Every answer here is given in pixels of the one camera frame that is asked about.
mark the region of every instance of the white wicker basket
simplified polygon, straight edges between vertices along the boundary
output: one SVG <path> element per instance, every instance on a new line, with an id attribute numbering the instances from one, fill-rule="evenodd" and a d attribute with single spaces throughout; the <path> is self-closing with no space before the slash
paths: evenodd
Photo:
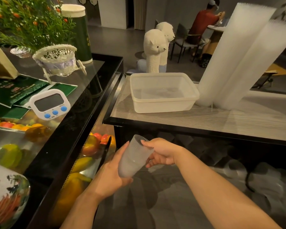
<path id="1" fill-rule="evenodd" d="M 86 69 L 80 60 L 76 65 L 75 51 L 72 45 L 54 45 L 44 47 L 33 55 L 33 59 L 42 67 L 44 76 L 52 83 L 49 77 L 52 75 L 68 76 L 73 71 L 81 69 L 87 75 Z"/>

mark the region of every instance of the black counter edge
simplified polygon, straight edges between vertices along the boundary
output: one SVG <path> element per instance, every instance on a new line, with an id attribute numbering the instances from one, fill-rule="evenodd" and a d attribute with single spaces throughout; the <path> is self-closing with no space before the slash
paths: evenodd
<path id="1" fill-rule="evenodd" d="M 50 185 L 48 191 L 46 192 L 43 200 L 41 201 L 38 209 L 34 213 L 30 223 L 27 226 L 27 229 L 42 229 L 46 228 L 46 223 L 48 219 L 48 214 L 53 206 L 53 203 L 55 202 L 57 195 L 59 194 L 61 187 L 63 186 L 67 176 L 69 175 L 69 172 L 78 158 L 78 155 L 80 154 L 80 151 L 86 141 L 86 139 L 89 136 L 89 133 L 91 129 L 93 128 L 100 112 L 102 111 L 104 104 L 106 103 L 109 95 L 111 94 L 116 82 L 118 81 L 118 77 L 120 75 L 120 72 L 117 72 L 119 66 L 123 62 L 123 59 L 121 59 L 119 65 L 117 66 L 117 69 L 113 73 L 104 93 L 102 94 L 101 98 L 99 99 L 98 103 L 96 104 L 94 110 L 92 111 L 92 114 L 83 127 L 83 130 L 81 131 L 77 142 L 75 145 L 70 149 L 70 152 L 68 153 L 64 163 L 62 164 L 60 170 L 57 172 L 56 177 L 54 178 L 52 184 Z"/>
<path id="2" fill-rule="evenodd" d="M 228 138 L 232 140 L 246 140 L 246 141 L 254 141 L 254 142 L 286 146 L 286 141 L 284 140 L 269 139 L 269 138 L 247 136 L 247 135 L 240 135 L 240 134 L 227 133 L 227 132 L 218 132 L 218 131 L 211 131 L 211 130 L 198 129 L 198 128 L 188 128 L 188 127 L 183 127 L 183 126 L 165 125 L 165 124 L 159 124 L 159 123 L 136 121 L 136 120 L 112 117 L 110 116 L 111 112 L 114 108 L 114 105 L 119 96 L 119 93 L 125 83 L 125 76 L 123 77 L 124 78 L 120 81 L 118 88 L 115 91 L 114 97 L 111 100 L 110 105 L 106 111 L 106 114 L 103 119 L 104 124 L 114 125 L 114 126 L 131 126 L 131 127 L 141 128 L 141 129 L 159 130 L 163 132 L 172 132 L 172 133 L 179 133 L 179 134 L 186 134 L 186 135 L 200 136 L 200 137 L 216 137 L 216 138 L 221 138 L 221 139 Z"/>

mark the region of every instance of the hand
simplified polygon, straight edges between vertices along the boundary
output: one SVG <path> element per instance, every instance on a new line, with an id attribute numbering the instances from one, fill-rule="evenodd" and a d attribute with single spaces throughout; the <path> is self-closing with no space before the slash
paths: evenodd
<path id="1" fill-rule="evenodd" d="M 162 138 L 155 138 L 151 141 L 141 140 L 141 142 L 144 146 L 154 148 L 155 150 L 146 160 L 146 168 L 150 168 L 158 164 L 175 164 L 176 154 L 182 148 Z"/>
<path id="2" fill-rule="evenodd" d="M 113 195 L 122 186 L 132 183 L 132 178 L 121 178 L 118 175 L 119 162 L 128 145 L 129 141 L 115 153 L 111 161 L 101 166 L 94 179 L 85 190 L 93 195 L 98 203 Z"/>

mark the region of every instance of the forearm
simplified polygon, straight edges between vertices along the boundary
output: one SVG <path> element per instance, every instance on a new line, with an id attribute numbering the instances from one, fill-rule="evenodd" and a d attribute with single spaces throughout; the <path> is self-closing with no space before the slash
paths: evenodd
<path id="1" fill-rule="evenodd" d="M 83 192 L 76 200 L 60 229 L 91 229 L 99 200 Z"/>
<path id="2" fill-rule="evenodd" d="M 247 196 L 188 150 L 180 149 L 174 160 L 215 229 L 280 228 Z"/>

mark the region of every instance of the digital kitchen timer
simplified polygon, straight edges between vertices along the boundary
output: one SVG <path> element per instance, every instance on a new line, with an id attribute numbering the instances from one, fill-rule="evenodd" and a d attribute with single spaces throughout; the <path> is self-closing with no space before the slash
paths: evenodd
<path id="1" fill-rule="evenodd" d="M 50 89 L 32 96 L 30 106 L 34 113 L 45 121 L 66 114 L 71 108 L 65 94 L 58 89 Z"/>

